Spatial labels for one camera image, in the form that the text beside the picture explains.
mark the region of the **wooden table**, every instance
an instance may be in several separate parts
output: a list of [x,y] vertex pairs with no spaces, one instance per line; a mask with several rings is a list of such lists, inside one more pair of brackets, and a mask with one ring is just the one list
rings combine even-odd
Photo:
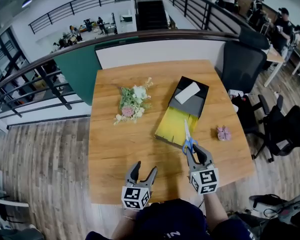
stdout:
[[[184,60],[136,64],[99,70],[94,87],[89,135],[89,181],[92,203],[120,204],[125,174],[141,161],[139,180],[157,166],[150,202],[197,195],[187,176],[187,158],[182,151],[154,138],[169,100],[181,78],[208,85],[203,112],[193,133],[209,150],[224,186],[254,173],[248,143],[229,96],[209,60]],[[152,108],[137,123],[113,125],[119,111],[121,87],[142,85],[152,77],[149,88]],[[219,141],[216,127],[229,127],[231,141]]]
[[267,87],[270,84],[270,82],[272,81],[272,79],[274,79],[274,77],[279,72],[279,70],[281,69],[282,65],[285,62],[285,59],[273,47],[270,48],[270,51],[267,53],[266,56],[267,56],[266,60],[268,62],[274,62],[274,63],[277,63],[277,65],[276,65],[275,69],[273,70],[273,72],[271,73],[271,75],[265,81],[265,83],[263,85],[264,87]]

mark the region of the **hand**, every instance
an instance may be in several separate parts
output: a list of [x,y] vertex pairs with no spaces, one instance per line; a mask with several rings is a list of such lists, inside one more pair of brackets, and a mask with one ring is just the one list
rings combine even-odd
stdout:
[[137,217],[139,210],[134,210],[134,209],[124,209],[123,210],[123,215],[128,216],[129,218],[135,220]]

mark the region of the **flower bouquet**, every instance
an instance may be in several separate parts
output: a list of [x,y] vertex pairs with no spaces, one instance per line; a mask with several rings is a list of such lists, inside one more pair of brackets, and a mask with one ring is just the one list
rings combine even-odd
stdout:
[[117,114],[115,116],[114,125],[129,120],[136,123],[137,119],[143,116],[145,110],[151,107],[150,103],[145,103],[144,101],[151,98],[150,95],[147,95],[147,89],[153,84],[154,83],[151,82],[151,77],[149,77],[144,85],[135,85],[133,88],[121,88],[122,95],[119,109],[122,114]]

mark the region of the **pink flower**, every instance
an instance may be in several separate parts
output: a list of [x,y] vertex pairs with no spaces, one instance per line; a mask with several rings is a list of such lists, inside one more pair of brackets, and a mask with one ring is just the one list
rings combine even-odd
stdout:
[[228,129],[228,127],[217,127],[217,132],[218,132],[218,139],[220,141],[230,141],[231,140],[231,133]]
[[132,106],[124,106],[121,111],[124,117],[131,117],[135,113]]

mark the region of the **dark cap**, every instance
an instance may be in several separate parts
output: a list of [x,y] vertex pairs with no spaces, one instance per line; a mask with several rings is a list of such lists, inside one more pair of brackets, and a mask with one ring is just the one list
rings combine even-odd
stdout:
[[289,15],[289,11],[287,10],[287,8],[279,8],[279,11],[280,11],[282,14]]
[[295,31],[300,31],[300,25],[296,25],[296,26],[294,27],[294,30],[295,30]]

